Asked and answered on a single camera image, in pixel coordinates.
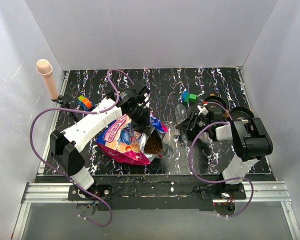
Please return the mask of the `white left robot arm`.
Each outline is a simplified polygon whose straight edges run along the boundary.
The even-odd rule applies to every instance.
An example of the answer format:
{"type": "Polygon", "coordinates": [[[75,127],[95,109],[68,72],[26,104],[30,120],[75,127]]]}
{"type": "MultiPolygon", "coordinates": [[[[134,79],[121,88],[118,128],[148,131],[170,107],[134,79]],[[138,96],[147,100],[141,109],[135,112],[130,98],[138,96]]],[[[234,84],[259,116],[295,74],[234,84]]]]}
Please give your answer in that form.
{"type": "Polygon", "coordinates": [[[50,134],[51,158],[61,167],[79,189],[85,200],[96,196],[97,183],[85,167],[82,150],[95,136],[110,126],[117,128],[130,119],[143,133],[148,133],[150,109],[147,107],[151,91],[147,87],[111,91],[81,120],[63,131],[50,134]]]}

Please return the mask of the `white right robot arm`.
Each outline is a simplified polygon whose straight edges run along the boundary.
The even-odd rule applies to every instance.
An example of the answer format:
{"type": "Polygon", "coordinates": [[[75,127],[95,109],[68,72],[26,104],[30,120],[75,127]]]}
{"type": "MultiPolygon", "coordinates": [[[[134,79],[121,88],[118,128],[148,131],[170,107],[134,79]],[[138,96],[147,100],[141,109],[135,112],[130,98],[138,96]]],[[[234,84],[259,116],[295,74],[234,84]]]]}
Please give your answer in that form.
{"type": "Polygon", "coordinates": [[[203,200],[245,199],[243,181],[246,174],[261,158],[273,152],[272,140],[259,117],[244,107],[235,108],[232,114],[235,118],[223,110],[201,110],[199,113],[191,112],[186,119],[177,122],[176,129],[195,140],[200,133],[208,133],[214,142],[233,143],[234,156],[218,179],[205,180],[204,185],[194,188],[203,200]]]}

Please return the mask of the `pink pet food bag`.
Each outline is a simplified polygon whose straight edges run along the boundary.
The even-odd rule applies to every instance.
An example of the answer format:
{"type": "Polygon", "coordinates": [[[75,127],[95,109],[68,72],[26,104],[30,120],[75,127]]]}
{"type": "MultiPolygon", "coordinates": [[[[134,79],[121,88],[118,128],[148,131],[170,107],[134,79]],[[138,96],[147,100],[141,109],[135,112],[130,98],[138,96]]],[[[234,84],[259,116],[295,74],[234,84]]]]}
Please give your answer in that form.
{"type": "Polygon", "coordinates": [[[119,163],[149,165],[155,158],[173,156],[171,146],[163,142],[167,127],[153,114],[149,117],[150,135],[133,128],[133,121],[126,114],[110,123],[96,138],[104,154],[119,163]]]}

